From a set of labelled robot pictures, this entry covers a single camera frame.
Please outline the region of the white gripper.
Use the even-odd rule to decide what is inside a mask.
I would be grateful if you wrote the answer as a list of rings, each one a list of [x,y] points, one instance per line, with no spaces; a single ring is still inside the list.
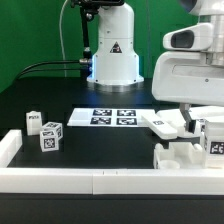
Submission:
[[[157,60],[152,94],[160,101],[178,102],[185,130],[195,132],[190,104],[224,106],[224,36],[212,23],[167,33],[167,52]]]

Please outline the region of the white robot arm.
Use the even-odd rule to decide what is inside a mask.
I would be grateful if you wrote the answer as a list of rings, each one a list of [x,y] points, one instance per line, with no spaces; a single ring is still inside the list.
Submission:
[[[152,94],[160,101],[178,102],[189,120],[191,104],[224,106],[224,0],[178,1],[198,23],[163,37],[167,51],[157,59]],[[101,7],[98,50],[87,81],[112,92],[142,83],[133,37],[129,5]]]

